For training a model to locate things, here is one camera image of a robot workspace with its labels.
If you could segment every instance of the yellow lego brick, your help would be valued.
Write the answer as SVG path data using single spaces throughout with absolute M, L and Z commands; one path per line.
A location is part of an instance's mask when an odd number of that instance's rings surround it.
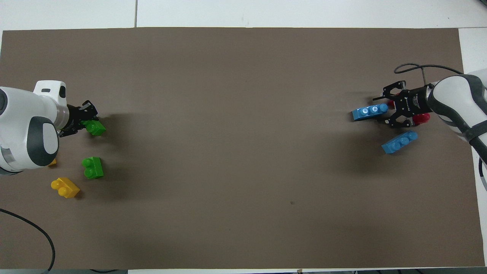
M 51 183 L 52 189 L 65 198 L 73 198 L 79 192 L 79 188 L 66 177 L 58 178 Z

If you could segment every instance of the brown mat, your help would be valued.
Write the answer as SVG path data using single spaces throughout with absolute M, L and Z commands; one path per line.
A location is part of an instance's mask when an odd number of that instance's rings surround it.
M 393 74 L 405 62 L 461 69 L 458 31 L 4 32 L 1 86 L 65 81 L 108 130 L 62 138 L 54 168 L 0 178 L 0 206 L 52 236 L 56 268 L 483 265 L 469 145 L 432 117 L 386 155 L 401 131 L 352 122 L 383 86 L 422 85 Z M 84 178 L 90 156 L 103 178 Z M 50 188 L 62 176 L 77 198 Z M 0 225 L 0 268 L 47 267 L 38 231 Z

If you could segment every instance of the blue lego brick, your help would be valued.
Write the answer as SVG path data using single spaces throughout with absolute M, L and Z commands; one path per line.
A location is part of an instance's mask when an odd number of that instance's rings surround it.
M 418 139 L 418 133 L 414 131 L 407 131 L 389 142 L 382 145 L 382 148 L 387 154 L 394 153 L 400 150 L 403 146 L 409 144 L 411 141 Z
M 387 106 L 387 104 L 379 104 L 363 108 L 357 108 L 356 110 L 352 111 L 352 115 L 354 116 L 355 121 L 360 121 L 382 115 L 386 113 L 388 109 L 389 107 Z

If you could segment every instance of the toy block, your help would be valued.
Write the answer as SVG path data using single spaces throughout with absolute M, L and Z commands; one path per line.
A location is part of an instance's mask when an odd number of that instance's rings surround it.
M 96 120 L 88 120 L 88 121 L 81 121 L 82 125 L 85 125 L 86 131 L 91 133 L 93 136 L 100 136 L 104 133 L 107 129 L 100 123 L 100 121 Z
M 96 179 L 103 176 L 101 160 L 99 157 L 90 157 L 83 159 L 81 164 L 85 167 L 85 176 L 88 179 Z
M 409 144 L 411 141 L 418 139 L 418 133 L 414 131 L 407 131 L 389 142 L 382 145 L 382 148 L 387 154 L 394 153 L 400 150 L 403 146 Z
M 59 196 L 73 198 L 79 192 L 79 188 L 68 178 L 62 177 L 51 183 L 52 189 L 57 189 Z
M 382 115 L 387 112 L 389 107 L 387 104 L 372 105 L 363 108 L 357 108 L 352 111 L 355 121 L 365 120 L 372 117 Z

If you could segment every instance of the green brick stud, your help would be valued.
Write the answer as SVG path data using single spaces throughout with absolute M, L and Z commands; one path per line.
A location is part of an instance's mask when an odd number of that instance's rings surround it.
M 88 120 L 88 121 L 81 121 L 82 125 L 85 125 L 86 131 L 91 133 L 93 136 L 100 136 L 104 133 L 107 129 L 100 123 L 100 121 L 96 120 Z
M 81 164 L 85 167 L 85 176 L 88 179 L 96 179 L 103 176 L 101 161 L 99 157 L 90 157 L 83 159 Z

